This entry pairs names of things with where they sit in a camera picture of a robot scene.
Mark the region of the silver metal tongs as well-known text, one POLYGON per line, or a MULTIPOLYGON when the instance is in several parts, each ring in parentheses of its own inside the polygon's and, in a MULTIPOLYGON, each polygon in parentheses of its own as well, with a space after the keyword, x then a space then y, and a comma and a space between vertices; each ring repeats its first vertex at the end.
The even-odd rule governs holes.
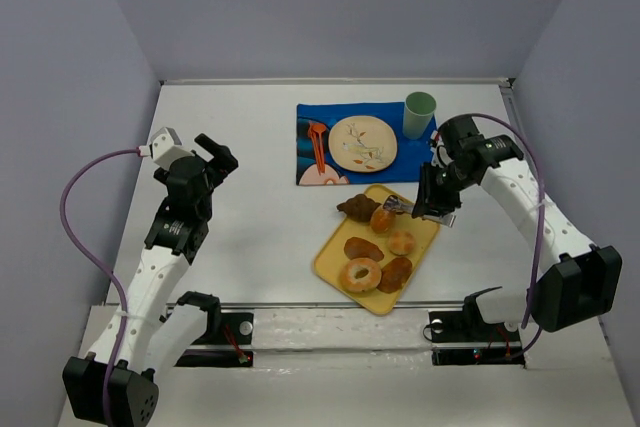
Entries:
POLYGON ((456 220, 452 212, 428 207, 426 204, 411 203, 401 200, 396 195, 390 195, 382 204, 384 210, 396 214, 409 214, 413 219, 428 220, 451 228, 456 220))

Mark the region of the sesame glazed bun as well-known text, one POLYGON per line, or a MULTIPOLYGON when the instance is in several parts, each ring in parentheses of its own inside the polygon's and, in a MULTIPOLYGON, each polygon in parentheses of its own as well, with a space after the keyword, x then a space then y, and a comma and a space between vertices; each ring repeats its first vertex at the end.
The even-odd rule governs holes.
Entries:
POLYGON ((370 218, 370 228, 375 234, 388 232, 395 224, 396 213, 379 206, 372 213, 370 218))

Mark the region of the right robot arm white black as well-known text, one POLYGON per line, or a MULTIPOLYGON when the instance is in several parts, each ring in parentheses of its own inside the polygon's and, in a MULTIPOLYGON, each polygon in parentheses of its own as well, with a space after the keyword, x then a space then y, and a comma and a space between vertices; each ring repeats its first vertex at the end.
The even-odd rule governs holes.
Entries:
POLYGON ((516 130, 486 137, 476 118, 455 116, 438 128, 432 145, 447 159, 422 165, 411 214, 452 226, 462 191, 477 185, 531 247, 532 267, 524 291, 496 286, 468 295, 466 323, 534 322, 557 332, 609 312, 622 270, 619 252, 597 245, 547 196, 538 163, 516 130))

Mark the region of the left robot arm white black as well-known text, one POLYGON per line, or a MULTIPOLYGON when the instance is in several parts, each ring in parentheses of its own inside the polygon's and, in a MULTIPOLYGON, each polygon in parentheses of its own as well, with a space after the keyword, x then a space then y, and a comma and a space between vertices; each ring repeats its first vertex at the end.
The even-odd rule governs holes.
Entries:
POLYGON ((173 310, 170 294, 193 264, 209 232, 212 195, 238 166, 228 147, 205 134, 195 143, 209 158, 182 145, 163 128, 135 148, 155 165, 154 178, 166 189, 144 240, 128 286, 104 267, 119 298, 98 339, 82 357, 70 358, 62 373, 74 416, 103 426, 146 426, 159 401, 163 375, 189 346, 216 334, 222 314, 217 297, 184 293, 173 310))

